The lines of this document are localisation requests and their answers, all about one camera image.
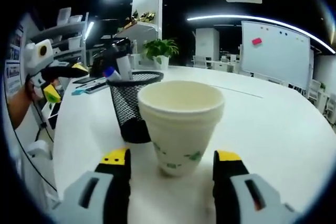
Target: blue marker cap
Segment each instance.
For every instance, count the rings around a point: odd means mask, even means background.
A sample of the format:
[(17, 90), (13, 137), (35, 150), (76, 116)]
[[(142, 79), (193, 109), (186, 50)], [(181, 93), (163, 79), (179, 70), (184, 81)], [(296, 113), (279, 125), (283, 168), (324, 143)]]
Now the blue marker cap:
[(113, 75), (114, 72), (115, 72), (115, 69), (113, 67), (108, 67), (106, 70), (104, 70), (103, 74), (105, 78), (108, 78), (111, 75)]

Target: white styrofoam cup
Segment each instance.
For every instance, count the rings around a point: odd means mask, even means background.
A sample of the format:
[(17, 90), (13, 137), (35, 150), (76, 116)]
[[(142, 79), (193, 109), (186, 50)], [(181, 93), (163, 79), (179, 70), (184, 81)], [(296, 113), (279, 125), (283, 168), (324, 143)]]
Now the white styrofoam cup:
[(159, 166), (174, 176), (192, 172), (223, 116), (222, 93), (198, 82), (169, 81), (142, 88), (138, 100)]

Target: whiteboard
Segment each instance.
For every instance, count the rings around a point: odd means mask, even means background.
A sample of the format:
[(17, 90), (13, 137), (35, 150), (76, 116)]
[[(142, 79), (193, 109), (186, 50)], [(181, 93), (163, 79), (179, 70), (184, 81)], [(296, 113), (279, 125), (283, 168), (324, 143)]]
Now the whiteboard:
[[(296, 31), (259, 22), (242, 21), (243, 71), (263, 74), (294, 86), (309, 83), (310, 39)], [(261, 44), (253, 45), (256, 38)]]

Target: black mesh pen holder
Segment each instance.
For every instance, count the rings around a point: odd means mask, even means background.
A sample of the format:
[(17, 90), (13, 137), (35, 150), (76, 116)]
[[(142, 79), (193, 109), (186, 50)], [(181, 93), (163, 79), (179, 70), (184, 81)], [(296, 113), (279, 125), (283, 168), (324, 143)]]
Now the black mesh pen holder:
[(140, 144), (151, 141), (146, 123), (139, 112), (138, 92), (146, 85), (162, 79), (163, 73), (139, 71), (133, 72), (132, 81), (107, 81), (121, 136), (126, 142)]

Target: ceiling light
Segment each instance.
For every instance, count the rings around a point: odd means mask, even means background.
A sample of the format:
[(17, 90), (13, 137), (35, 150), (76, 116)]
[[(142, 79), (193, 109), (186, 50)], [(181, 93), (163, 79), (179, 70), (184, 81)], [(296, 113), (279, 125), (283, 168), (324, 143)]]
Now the ceiling light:
[(280, 21), (276, 21), (273, 19), (269, 19), (269, 18), (261, 18), (261, 17), (254, 17), (254, 16), (246, 16), (246, 15), (211, 15), (211, 16), (202, 16), (202, 17), (194, 17), (194, 18), (188, 18), (188, 21), (194, 21), (194, 20), (200, 20), (200, 19), (209, 19), (209, 18), (240, 18), (240, 19), (252, 19), (252, 20), (258, 20), (258, 21), (264, 21), (264, 22), (269, 22), (269, 23), (273, 23), (276, 25), (280, 25), (280, 26), (284, 26), (287, 27), (289, 29), (298, 31), (299, 33), (302, 33), (308, 37), (310, 37), (311, 39), (317, 41), (318, 43), (320, 43), (322, 46), (324, 46), (325, 48), (327, 48), (330, 52), (332, 52), (333, 54), (335, 54), (336, 52), (330, 47), (328, 46), (326, 43), (324, 43), (322, 40), (320, 40), (319, 38), (315, 37), (314, 35), (300, 29), (297, 28), (295, 26), (291, 26), (288, 25), (286, 23), (280, 22)]
[(94, 25), (94, 22), (90, 22), (89, 27), (86, 30), (85, 39), (84, 40), (86, 40), (89, 37), (89, 34), (90, 34), (91, 30), (92, 30), (93, 25)]

